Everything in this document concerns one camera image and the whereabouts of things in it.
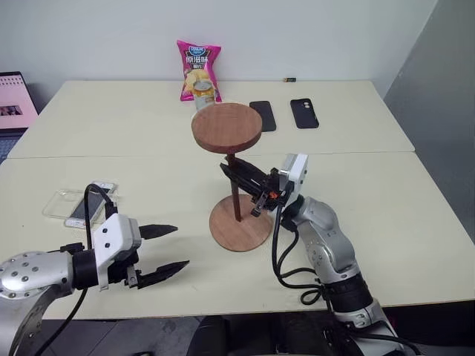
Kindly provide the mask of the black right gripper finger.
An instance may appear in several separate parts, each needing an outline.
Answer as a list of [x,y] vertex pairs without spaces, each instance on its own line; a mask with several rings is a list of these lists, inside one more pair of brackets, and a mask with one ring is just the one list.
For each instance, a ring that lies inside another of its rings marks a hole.
[[231,169],[241,178],[254,181],[263,181],[267,174],[253,164],[238,158],[234,158]]
[[248,194],[261,194],[263,191],[263,181],[247,180],[239,177],[232,169],[231,165],[220,163],[223,173],[237,186]]

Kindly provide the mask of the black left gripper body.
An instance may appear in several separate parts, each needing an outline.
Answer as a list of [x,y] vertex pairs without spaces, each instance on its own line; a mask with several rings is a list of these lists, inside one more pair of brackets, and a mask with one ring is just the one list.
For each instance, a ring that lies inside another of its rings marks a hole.
[[124,260],[118,260],[113,262],[108,267],[108,282],[121,283],[129,288],[141,289],[141,271],[135,268],[135,265],[139,262],[139,255],[135,251],[126,257]]

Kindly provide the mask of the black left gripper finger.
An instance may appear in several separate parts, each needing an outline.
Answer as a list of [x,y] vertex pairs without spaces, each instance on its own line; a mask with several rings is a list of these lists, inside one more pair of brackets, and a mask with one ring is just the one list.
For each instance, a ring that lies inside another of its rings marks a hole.
[[144,289],[146,287],[161,283],[164,280],[174,276],[190,263],[189,260],[169,263],[158,267],[154,272],[141,275],[137,273],[137,288]]
[[150,224],[140,226],[139,230],[140,236],[144,240],[152,240],[173,233],[178,230],[178,227],[174,225]]

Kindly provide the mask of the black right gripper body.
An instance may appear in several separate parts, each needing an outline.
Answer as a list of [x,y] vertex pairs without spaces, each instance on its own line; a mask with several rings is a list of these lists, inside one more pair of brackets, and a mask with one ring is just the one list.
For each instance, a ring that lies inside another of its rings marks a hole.
[[264,210],[272,212],[277,207],[285,206],[289,199],[286,189],[290,185],[286,183],[281,187],[281,178],[277,168],[273,168],[269,174],[259,171],[252,178],[255,186],[252,192],[252,202],[255,204],[252,209],[253,217],[259,217]]

